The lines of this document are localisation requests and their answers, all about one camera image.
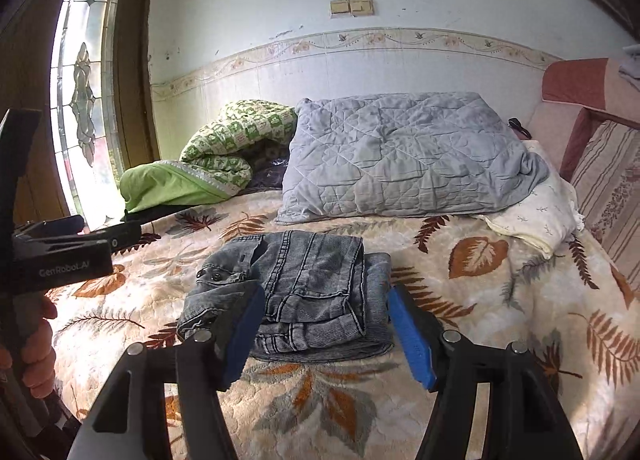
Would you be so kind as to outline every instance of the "stained glass window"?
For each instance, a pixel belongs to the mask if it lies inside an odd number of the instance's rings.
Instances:
[[[118,0],[64,0],[51,57],[51,129],[71,214],[86,228],[117,223],[124,172],[113,100]]]

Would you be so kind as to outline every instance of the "green blanket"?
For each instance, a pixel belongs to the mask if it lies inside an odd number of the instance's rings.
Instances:
[[[261,100],[227,104],[214,122],[191,137],[180,160],[160,160],[124,172],[120,193],[127,211],[215,204],[237,195],[251,180],[252,170],[233,154],[265,138],[288,144],[296,122],[293,108],[282,104]]]

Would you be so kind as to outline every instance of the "folded gray quilt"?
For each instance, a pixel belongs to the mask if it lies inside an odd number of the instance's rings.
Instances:
[[[495,212],[548,175],[476,93],[304,99],[296,113],[282,224]]]

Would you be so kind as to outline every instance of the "door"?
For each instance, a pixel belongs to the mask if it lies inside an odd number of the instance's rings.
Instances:
[[[159,157],[147,14],[148,0],[28,0],[0,34],[0,58],[12,69],[0,84],[1,111],[48,114],[18,187],[16,223],[76,213],[90,230],[114,223],[124,211],[121,173]]]

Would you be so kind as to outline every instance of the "light switch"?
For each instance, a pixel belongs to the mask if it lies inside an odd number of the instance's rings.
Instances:
[[[373,0],[349,0],[352,16],[373,16]]]
[[[334,0],[331,2],[331,17],[346,16],[349,13],[349,0]]]

